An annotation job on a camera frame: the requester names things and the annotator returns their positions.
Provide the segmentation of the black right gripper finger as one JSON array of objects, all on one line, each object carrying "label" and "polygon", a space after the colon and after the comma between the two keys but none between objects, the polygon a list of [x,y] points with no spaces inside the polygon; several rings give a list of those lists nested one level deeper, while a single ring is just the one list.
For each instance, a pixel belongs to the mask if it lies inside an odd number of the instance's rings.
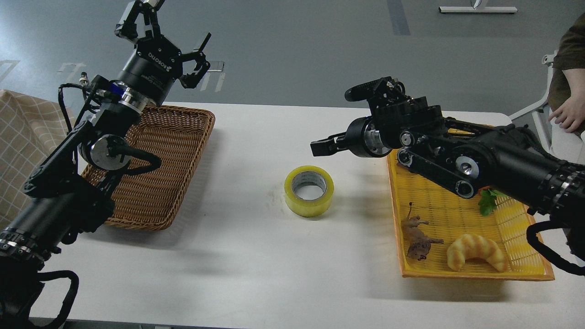
[{"label": "black right gripper finger", "polygon": [[346,133],[337,133],[326,139],[312,141],[310,148],[313,156],[332,156],[338,152],[348,150],[347,146],[345,146],[345,135]]}]

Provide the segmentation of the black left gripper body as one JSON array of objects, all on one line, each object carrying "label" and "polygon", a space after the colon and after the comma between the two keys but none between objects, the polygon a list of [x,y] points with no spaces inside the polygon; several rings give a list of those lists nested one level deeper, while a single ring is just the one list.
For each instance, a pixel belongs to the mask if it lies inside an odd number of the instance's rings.
[{"label": "black left gripper body", "polygon": [[166,37],[142,37],[117,77],[117,81],[140,92],[156,106],[167,98],[174,81],[182,74],[181,50]]}]

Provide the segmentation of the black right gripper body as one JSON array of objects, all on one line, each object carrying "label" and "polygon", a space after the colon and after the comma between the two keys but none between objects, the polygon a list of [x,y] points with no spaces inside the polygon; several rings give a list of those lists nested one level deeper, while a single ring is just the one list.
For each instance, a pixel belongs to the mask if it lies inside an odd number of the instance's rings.
[{"label": "black right gripper body", "polygon": [[344,142],[346,148],[360,158],[380,157],[380,135],[372,117],[355,119],[348,127]]}]

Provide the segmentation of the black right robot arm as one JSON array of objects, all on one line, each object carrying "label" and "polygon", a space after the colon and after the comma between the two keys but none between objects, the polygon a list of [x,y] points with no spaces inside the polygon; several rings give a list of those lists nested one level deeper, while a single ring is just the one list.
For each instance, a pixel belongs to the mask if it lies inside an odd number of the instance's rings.
[{"label": "black right robot arm", "polygon": [[529,245],[558,268],[584,274],[582,266],[537,239],[542,231],[561,229],[571,254],[583,260],[582,164],[545,151],[527,127],[445,118],[440,106],[429,106],[424,96],[408,96],[404,84],[392,77],[349,88],[345,100],[367,101],[371,114],[355,119],[344,133],[311,142],[313,156],[348,150],[360,158],[383,158],[397,150],[397,160],[409,171],[462,198],[493,187],[527,205],[529,214],[548,215],[548,221],[529,225]]}]

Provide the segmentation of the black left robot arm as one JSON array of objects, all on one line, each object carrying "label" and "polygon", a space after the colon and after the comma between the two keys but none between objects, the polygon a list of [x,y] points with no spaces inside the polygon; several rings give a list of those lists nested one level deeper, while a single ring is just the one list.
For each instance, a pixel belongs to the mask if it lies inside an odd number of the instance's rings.
[{"label": "black left robot arm", "polygon": [[32,306],[47,281],[69,279],[60,312],[47,329],[67,320],[79,290],[73,271],[42,271],[80,233],[93,233],[113,215],[112,195],[121,179],[157,170],[161,159],[130,146],[126,133],[140,123],[147,106],[162,106],[176,81],[196,88],[211,67],[203,52],[211,33],[198,48],[183,52],[160,31],[157,12],[162,0],[134,0],[126,6],[115,35],[134,45],[117,79],[96,75],[62,88],[81,90],[84,104],[57,148],[29,176],[24,194],[32,200],[1,232],[1,327],[35,329]]}]

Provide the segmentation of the person's hand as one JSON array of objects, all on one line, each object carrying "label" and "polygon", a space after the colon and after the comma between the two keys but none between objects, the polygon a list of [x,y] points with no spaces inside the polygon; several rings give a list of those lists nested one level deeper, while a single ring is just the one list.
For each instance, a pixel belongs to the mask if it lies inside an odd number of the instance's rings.
[{"label": "person's hand", "polygon": [[581,134],[584,131],[585,97],[570,96],[557,110],[552,111],[548,121],[558,125],[566,133]]}]

